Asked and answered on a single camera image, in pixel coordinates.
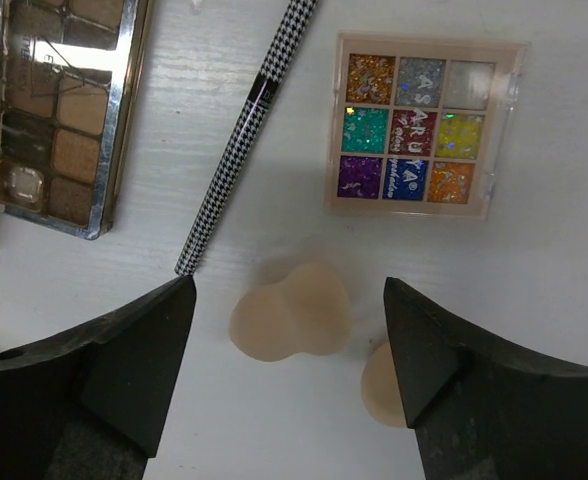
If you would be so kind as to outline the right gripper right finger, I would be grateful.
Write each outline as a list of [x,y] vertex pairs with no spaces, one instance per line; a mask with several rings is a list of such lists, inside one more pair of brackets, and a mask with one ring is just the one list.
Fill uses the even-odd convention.
[[384,307],[427,478],[588,479],[588,366],[508,341],[396,278]]

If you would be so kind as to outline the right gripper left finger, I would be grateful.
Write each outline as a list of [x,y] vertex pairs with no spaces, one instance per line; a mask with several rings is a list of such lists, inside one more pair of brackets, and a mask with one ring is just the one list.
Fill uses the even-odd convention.
[[0,479],[140,479],[197,299],[191,277],[0,353]]

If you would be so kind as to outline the beige makeup sponge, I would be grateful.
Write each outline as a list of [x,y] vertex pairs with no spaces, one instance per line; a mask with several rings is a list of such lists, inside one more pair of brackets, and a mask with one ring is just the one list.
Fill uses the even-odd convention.
[[369,415],[378,423],[406,428],[391,346],[382,343],[368,358],[361,376],[361,398]]
[[353,325],[341,277],[325,264],[307,263],[245,294],[231,313],[228,334],[245,355],[278,362],[298,353],[333,355],[348,344]]

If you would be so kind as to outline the brown eyeshadow palette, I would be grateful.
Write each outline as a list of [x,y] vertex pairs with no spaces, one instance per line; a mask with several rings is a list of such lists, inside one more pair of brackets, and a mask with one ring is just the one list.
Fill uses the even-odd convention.
[[0,213],[112,226],[150,1],[0,1]]

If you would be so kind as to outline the glitter eyeshadow palette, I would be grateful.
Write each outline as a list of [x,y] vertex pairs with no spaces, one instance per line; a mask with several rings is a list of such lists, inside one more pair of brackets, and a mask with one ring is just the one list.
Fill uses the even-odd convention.
[[485,218],[526,53],[521,42],[341,34],[328,210]]

